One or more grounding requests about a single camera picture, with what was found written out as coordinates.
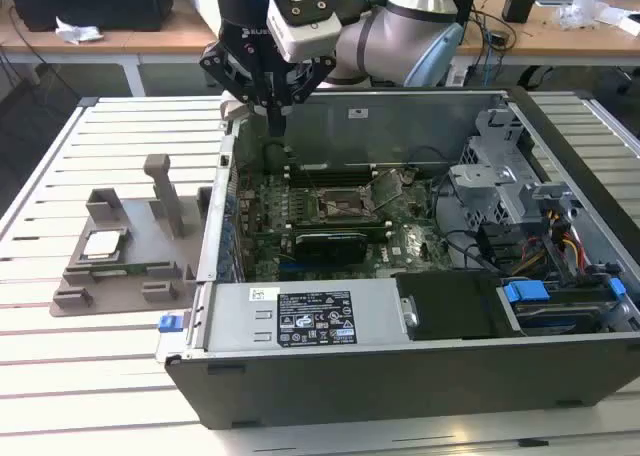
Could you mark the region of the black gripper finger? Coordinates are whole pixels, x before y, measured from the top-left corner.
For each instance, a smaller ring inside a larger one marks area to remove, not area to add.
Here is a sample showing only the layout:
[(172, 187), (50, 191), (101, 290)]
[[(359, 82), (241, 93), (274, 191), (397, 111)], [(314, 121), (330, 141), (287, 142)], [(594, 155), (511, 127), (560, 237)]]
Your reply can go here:
[(332, 56), (314, 57), (299, 63), (285, 63), (276, 72), (276, 135), (283, 136), (286, 118), (293, 106), (302, 104), (336, 66)]
[(278, 135), (278, 107), (253, 41), (236, 44), (219, 40), (206, 47), (199, 64), (235, 99), (266, 118), (270, 136)]

